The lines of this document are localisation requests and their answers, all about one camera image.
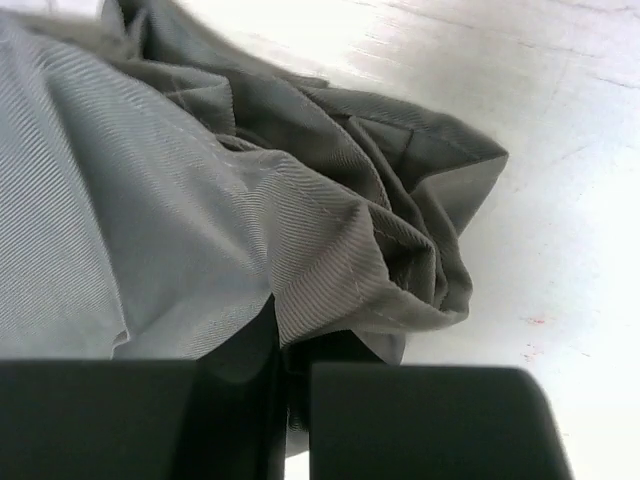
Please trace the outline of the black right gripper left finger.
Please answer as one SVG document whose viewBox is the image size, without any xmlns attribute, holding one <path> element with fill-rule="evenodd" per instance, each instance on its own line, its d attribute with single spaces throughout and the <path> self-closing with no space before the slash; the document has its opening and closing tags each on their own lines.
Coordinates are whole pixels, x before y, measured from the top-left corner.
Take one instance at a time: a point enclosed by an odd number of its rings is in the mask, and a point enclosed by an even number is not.
<svg viewBox="0 0 640 480">
<path fill-rule="evenodd" d="M 1 365 L 5 479 L 280 479 L 285 424 L 272 303 L 197 360 Z"/>
</svg>

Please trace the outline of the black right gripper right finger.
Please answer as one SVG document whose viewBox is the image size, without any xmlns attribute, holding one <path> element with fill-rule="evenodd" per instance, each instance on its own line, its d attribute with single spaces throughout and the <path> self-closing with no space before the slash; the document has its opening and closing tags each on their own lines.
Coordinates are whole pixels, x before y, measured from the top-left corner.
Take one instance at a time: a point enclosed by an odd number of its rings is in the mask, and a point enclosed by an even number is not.
<svg viewBox="0 0 640 480">
<path fill-rule="evenodd" d="M 389 365 L 355 334 L 285 348 L 290 426 L 314 479 L 568 479 L 546 396 L 526 371 Z"/>
</svg>

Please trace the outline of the grey pleated skirt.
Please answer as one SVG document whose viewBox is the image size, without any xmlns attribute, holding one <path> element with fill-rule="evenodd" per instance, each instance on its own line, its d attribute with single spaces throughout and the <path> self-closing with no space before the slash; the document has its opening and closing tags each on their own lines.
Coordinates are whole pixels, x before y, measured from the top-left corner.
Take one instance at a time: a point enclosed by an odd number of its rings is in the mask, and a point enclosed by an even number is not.
<svg viewBox="0 0 640 480">
<path fill-rule="evenodd" d="M 275 303 L 386 362 L 464 320 L 458 239 L 507 152 L 297 77 L 168 1 L 1 14 L 1 354 L 198 358 Z"/>
</svg>

